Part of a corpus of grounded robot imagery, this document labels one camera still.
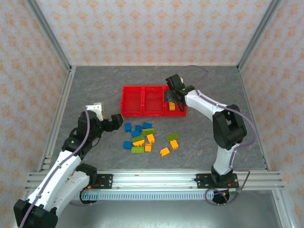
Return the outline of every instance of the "toy brick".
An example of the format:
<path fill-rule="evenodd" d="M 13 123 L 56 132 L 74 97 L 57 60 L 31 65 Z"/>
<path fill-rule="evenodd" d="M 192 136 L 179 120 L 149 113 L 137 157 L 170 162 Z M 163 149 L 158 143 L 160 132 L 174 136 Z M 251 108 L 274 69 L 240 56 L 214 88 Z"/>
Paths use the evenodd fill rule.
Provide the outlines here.
<path fill-rule="evenodd" d="M 167 141 L 170 142 L 172 140 L 178 139 L 179 134 L 177 134 L 177 132 L 174 132 L 172 134 L 169 134 L 166 138 L 167 138 Z"/>
<path fill-rule="evenodd" d="M 151 149 L 152 149 L 152 144 L 146 144 L 146 146 L 144 147 L 144 151 L 146 152 L 151 152 Z"/>
<path fill-rule="evenodd" d="M 143 144 L 144 144 L 144 139 L 137 142 L 133 142 L 133 146 L 143 146 Z"/>
<path fill-rule="evenodd" d="M 144 153 L 144 147 L 143 146 L 134 146 L 131 149 L 131 153 Z"/>
<path fill-rule="evenodd" d="M 175 103 L 169 102 L 169 111 L 175 111 Z"/>
<path fill-rule="evenodd" d="M 147 136 L 149 134 L 154 134 L 155 135 L 155 128 L 147 128 L 142 130 L 142 134 L 144 136 Z"/>
<path fill-rule="evenodd" d="M 142 128 L 143 129 L 152 128 L 152 123 L 146 123 L 146 122 L 144 122 L 143 125 L 142 125 Z"/>
<path fill-rule="evenodd" d="M 168 147 L 163 148 L 163 149 L 161 150 L 161 152 L 160 152 L 160 154 L 162 155 L 162 157 L 168 155 L 169 153 L 170 153 L 170 151 L 169 151 Z"/>
<path fill-rule="evenodd" d="M 139 131 L 139 132 L 142 132 L 142 127 L 140 125 L 136 125 L 135 130 Z"/>
<path fill-rule="evenodd" d="M 132 138 L 132 142 L 133 143 L 137 142 L 137 141 L 140 141 L 140 140 L 144 140 L 144 136 L 143 135 L 140 135 L 140 136 Z"/>
<path fill-rule="evenodd" d="M 132 148 L 132 142 L 125 141 L 123 144 L 123 148 L 126 150 L 130 150 Z"/>
<path fill-rule="evenodd" d="M 134 137 L 140 136 L 141 133 L 139 131 L 135 130 L 135 131 L 132 131 L 131 135 L 132 135 L 132 138 L 134 138 Z"/>
<path fill-rule="evenodd" d="M 125 123 L 124 130 L 125 130 L 125 132 L 131 132 L 131 130 L 132 130 L 131 123 Z"/>
<path fill-rule="evenodd" d="M 147 135 L 147 138 L 148 138 L 148 141 L 150 144 L 155 143 L 155 138 L 154 138 L 153 134 Z"/>
<path fill-rule="evenodd" d="M 179 147 L 179 145 L 175 139 L 170 141 L 170 144 L 171 144 L 173 150 L 176 150 Z"/>

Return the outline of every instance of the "black mounting plate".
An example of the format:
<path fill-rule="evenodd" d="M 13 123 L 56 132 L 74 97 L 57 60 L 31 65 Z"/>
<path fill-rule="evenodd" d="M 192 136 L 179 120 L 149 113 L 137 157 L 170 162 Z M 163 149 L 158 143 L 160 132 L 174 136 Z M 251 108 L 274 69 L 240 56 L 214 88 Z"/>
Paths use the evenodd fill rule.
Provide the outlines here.
<path fill-rule="evenodd" d="M 95 186 L 91 189 L 111 189 L 113 183 L 113 174 L 97 174 Z"/>
<path fill-rule="evenodd" d="M 198 189 L 238 189 L 238 176 L 236 173 L 232 173 L 228 178 L 227 184 L 224 185 L 216 185 L 212 178 L 211 173 L 198 173 L 196 174 L 196 181 Z"/>

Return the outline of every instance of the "wall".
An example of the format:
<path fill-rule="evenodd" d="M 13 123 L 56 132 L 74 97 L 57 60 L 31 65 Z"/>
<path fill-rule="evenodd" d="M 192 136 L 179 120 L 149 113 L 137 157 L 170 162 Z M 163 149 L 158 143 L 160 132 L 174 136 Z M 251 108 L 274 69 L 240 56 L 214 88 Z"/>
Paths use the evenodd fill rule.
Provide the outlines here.
<path fill-rule="evenodd" d="M 0 2 L 0 227 L 36 171 L 66 71 L 24 0 Z"/>
<path fill-rule="evenodd" d="M 237 65 L 271 0 L 38 0 L 73 65 Z"/>
<path fill-rule="evenodd" d="M 242 72 L 258 130 L 274 170 L 304 224 L 304 5 L 283 0 Z"/>

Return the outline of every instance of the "red container compartment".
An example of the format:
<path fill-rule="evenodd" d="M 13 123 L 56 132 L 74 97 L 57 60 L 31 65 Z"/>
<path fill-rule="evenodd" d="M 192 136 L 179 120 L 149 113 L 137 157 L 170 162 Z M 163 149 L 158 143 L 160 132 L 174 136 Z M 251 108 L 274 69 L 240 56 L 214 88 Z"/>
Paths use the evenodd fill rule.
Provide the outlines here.
<path fill-rule="evenodd" d="M 186 116 L 187 107 L 182 112 L 175 104 L 175 111 L 169 111 L 165 102 L 167 85 L 125 85 L 121 99 L 123 116 Z"/>

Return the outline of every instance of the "robotic arm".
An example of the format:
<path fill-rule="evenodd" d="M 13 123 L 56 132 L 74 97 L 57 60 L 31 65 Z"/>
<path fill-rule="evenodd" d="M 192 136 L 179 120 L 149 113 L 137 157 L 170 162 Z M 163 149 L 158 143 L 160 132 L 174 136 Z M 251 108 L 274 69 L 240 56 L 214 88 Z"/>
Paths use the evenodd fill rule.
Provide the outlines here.
<path fill-rule="evenodd" d="M 247 130 L 241 116 L 221 107 L 237 111 L 239 108 L 235 104 L 227 106 L 218 103 L 196 90 L 192 85 L 185 86 L 178 75 L 168 77 L 166 83 L 170 89 L 165 92 L 167 102 L 192 107 L 213 122 L 213 136 L 218 144 L 218 154 L 211 168 L 211 179 L 217 188 L 227 188 L 233 172 L 231 169 L 233 150 L 243 141 Z"/>
<path fill-rule="evenodd" d="M 85 144 L 74 156 L 60 166 L 60 163 L 70 156 L 85 138 L 87 118 L 85 112 L 82 112 L 78 119 L 78 127 L 73 129 L 70 136 L 65 140 L 62 146 L 62 152 L 60 152 L 55 165 L 48 172 L 48 175 L 25 201 L 19 199 L 14 205 L 14 213 L 18 227 L 20 227 L 31 204 L 36 197 L 39 196 L 23 227 L 54 228 L 59 215 L 72 198 L 83 188 L 96 183 L 97 169 L 84 163 L 79 164 L 93 147 L 93 141 L 100 138 L 104 131 L 111 132 L 119 129 L 123 124 L 123 117 L 121 114 L 115 114 L 111 116 L 112 121 L 104 119 L 102 116 L 101 103 L 88 105 L 86 108 L 89 114 L 90 131 Z M 50 180 L 46 188 L 43 190 L 43 193 L 39 195 L 41 188 L 49 178 Z"/>

